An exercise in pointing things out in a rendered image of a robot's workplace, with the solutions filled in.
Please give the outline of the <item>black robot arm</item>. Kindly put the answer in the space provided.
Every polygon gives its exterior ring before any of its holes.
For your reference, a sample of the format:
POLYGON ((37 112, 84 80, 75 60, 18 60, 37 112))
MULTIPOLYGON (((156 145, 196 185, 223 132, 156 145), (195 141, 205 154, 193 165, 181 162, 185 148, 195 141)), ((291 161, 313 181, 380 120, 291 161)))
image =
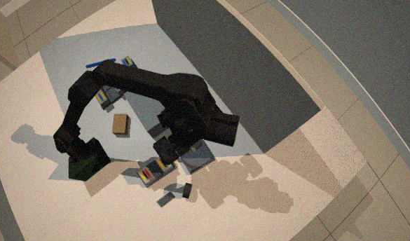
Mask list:
POLYGON ((70 105, 63 123, 53 135, 56 149, 67 153, 77 165, 88 157, 90 146, 78 136, 77 123, 85 106, 104 85, 159 101, 165 109, 157 115, 163 128, 185 138, 203 130, 204 140, 235 144, 240 117, 214 111, 216 101, 204 79, 195 74, 159 74, 115 63, 108 59, 93 71, 86 71, 69 88, 70 105))

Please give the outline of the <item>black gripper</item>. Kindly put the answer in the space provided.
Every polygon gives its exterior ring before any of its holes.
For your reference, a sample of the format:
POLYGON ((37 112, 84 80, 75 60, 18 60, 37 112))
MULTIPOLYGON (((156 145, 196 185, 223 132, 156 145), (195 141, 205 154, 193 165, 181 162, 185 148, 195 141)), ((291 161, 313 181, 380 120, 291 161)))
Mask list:
POLYGON ((176 132, 174 136, 170 135, 168 139, 164 136, 157 140, 157 142, 153 144, 153 148, 163 162, 166 165, 169 165, 176 161, 180 156, 190 151, 190 146, 195 144, 200 139, 204 139, 202 132, 203 130, 200 130, 196 136, 190 138, 182 137, 176 132))

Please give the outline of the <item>grey flat panel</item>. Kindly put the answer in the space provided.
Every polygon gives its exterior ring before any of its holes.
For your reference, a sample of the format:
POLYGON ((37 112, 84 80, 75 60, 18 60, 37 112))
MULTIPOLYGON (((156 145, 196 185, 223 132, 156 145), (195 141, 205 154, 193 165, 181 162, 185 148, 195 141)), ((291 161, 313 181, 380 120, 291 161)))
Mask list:
POLYGON ((263 153, 325 106, 290 64, 224 0, 152 0, 157 25, 263 153))

